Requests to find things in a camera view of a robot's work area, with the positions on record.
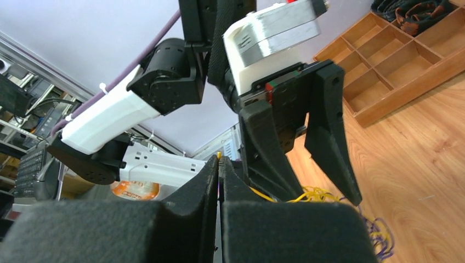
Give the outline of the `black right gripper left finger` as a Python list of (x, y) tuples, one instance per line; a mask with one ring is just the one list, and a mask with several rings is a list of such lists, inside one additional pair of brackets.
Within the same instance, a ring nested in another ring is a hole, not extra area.
[(1, 262), (212, 262), (219, 161), (160, 201), (39, 202), (13, 223)]

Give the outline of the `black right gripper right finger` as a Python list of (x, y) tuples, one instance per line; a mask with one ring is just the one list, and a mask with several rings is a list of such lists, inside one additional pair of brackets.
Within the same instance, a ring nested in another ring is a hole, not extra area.
[(224, 262), (376, 262), (368, 231), (350, 205), (270, 202), (219, 162)]

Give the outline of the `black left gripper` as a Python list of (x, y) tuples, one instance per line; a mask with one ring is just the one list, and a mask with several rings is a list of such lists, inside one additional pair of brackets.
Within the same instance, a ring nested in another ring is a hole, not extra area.
[(344, 129), (345, 72), (332, 63), (295, 63), (252, 82), (241, 95), (229, 73), (229, 107), (239, 113), (240, 155), (249, 186), (278, 201), (304, 193), (285, 153), (303, 135), (309, 112), (305, 148), (349, 202), (361, 203)]

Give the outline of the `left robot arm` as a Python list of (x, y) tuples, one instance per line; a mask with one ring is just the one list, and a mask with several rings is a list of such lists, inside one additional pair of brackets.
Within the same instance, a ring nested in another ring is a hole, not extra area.
[(276, 201), (300, 201), (304, 188), (286, 153), (305, 135), (315, 163), (353, 205), (362, 195), (343, 122), (344, 70), (332, 60), (303, 62), (297, 46), (320, 34), (326, 1), (180, 1), (179, 10), (109, 87), (52, 130), (47, 150), (85, 180), (158, 181), (180, 186), (196, 165), (140, 154), (127, 129), (202, 102), (215, 86), (238, 115), (244, 182)]

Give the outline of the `wooden compartment tray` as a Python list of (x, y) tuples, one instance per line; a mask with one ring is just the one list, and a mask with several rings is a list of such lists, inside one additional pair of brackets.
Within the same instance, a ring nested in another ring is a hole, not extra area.
[(464, 1), (416, 36), (368, 13), (315, 55), (345, 69), (343, 100), (368, 127), (464, 71)]

